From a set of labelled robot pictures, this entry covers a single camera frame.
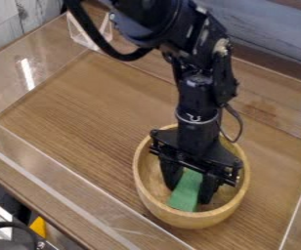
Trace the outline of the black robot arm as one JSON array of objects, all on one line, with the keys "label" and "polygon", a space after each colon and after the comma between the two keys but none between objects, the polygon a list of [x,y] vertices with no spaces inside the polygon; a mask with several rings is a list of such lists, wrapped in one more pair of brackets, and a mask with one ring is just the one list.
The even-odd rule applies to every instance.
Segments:
[{"label": "black robot arm", "polygon": [[222,185],[237,185],[242,160],[225,148],[222,112],[239,85],[231,67],[231,42],[214,15],[194,0],[99,0],[122,36],[138,49],[123,54],[110,45],[91,21],[82,0],[65,0],[87,36],[122,62],[154,50],[171,64],[178,89],[177,126],[150,132],[169,188],[177,188],[186,168],[202,174],[198,202],[207,204]]}]

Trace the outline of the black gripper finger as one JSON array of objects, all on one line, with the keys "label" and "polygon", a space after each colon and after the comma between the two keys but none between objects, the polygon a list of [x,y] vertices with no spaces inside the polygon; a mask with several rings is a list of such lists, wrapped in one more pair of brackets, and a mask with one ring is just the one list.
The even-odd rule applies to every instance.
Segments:
[{"label": "black gripper finger", "polygon": [[211,202],[213,195],[217,193],[221,185],[221,179],[214,174],[205,174],[203,181],[201,183],[199,191],[199,203],[209,204]]},{"label": "black gripper finger", "polygon": [[183,175],[183,166],[175,160],[161,156],[159,167],[165,184],[170,190],[174,190]]}]

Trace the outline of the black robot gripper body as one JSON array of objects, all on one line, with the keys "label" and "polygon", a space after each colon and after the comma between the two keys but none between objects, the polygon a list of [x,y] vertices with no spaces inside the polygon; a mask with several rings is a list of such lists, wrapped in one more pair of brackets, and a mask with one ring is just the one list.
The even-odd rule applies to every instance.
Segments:
[{"label": "black robot gripper body", "polygon": [[243,169],[243,160],[222,142],[217,122],[189,124],[153,129],[150,132],[150,152],[175,160],[183,169],[202,175],[214,174],[221,186],[237,186],[237,177]]}]

